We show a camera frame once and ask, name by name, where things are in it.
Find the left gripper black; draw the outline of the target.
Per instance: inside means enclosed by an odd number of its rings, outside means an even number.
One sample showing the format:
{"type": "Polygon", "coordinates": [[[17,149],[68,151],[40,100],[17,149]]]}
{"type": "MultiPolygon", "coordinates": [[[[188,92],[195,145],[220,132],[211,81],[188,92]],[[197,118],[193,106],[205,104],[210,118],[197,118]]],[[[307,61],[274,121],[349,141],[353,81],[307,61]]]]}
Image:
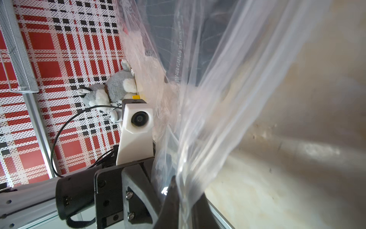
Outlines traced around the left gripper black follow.
{"type": "Polygon", "coordinates": [[[152,229],[161,202],[151,184],[154,159],[86,169],[57,181],[55,200],[60,219],[73,229],[95,224],[107,229],[152,229]]]}

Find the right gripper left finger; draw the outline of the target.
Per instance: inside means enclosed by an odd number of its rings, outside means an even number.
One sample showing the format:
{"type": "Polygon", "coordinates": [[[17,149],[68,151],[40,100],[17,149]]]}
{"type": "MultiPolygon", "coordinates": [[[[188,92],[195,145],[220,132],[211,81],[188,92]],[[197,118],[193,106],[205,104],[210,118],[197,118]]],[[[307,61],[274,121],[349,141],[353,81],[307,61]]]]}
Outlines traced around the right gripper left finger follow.
{"type": "Polygon", "coordinates": [[[175,176],[172,177],[167,196],[153,229],[178,229],[180,197],[175,176]]]}

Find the dark pinstriped shirt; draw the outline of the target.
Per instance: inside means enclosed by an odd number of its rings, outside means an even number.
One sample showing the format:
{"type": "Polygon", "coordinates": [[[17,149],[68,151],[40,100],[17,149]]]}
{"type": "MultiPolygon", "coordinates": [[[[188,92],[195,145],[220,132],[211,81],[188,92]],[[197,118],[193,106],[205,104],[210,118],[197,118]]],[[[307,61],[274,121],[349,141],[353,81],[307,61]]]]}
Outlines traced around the dark pinstriped shirt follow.
{"type": "Polygon", "coordinates": [[[198,85],[231,20],[237,1],[147,1],[141,16],[166,72],[198,85]]]}

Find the clear plastic vacuum bag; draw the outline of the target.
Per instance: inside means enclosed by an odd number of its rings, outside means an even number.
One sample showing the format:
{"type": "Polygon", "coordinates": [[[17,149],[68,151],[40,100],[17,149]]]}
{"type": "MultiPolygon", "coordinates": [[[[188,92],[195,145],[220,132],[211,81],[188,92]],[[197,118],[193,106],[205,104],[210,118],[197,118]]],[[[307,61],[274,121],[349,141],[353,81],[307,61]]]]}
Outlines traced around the clear plastic vacuum bag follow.
{"type": "Polygon", "coordinates": [[[152,184],[164,204],[173,176],[178,229],[193,229],[192,207],[284,79],[331,1],[237,1],[198,85],[166,72],[141,16],[147,1],[114,1],[125,55],[153,107],[156,143],[152,184]]]}

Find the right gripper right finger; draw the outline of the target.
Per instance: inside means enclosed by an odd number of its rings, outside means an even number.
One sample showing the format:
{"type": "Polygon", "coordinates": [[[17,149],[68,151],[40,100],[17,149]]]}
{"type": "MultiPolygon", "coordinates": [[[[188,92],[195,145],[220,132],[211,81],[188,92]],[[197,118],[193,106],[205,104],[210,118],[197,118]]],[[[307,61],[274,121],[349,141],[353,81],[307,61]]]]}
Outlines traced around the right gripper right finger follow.
{"type": "Polygon", "coordinates": [[[219,229],[214,215],[212,214],[207,198],[203,194],[192,207],[192,227],[193,229],[219,229]]]}

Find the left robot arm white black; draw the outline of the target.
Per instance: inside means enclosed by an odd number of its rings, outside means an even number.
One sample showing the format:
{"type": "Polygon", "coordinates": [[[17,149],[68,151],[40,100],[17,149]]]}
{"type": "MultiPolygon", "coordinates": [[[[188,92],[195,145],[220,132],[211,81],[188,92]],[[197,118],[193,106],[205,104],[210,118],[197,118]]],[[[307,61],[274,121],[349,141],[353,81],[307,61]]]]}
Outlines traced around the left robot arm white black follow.
{"type": "Polygon", "coordinates": [[[153,158],[119,166],[98,165],[64,178],[1,192],[1,228],[19,229],[50,213],[71,229],[150,229],[161,202],[151,184],[153,158]]]}

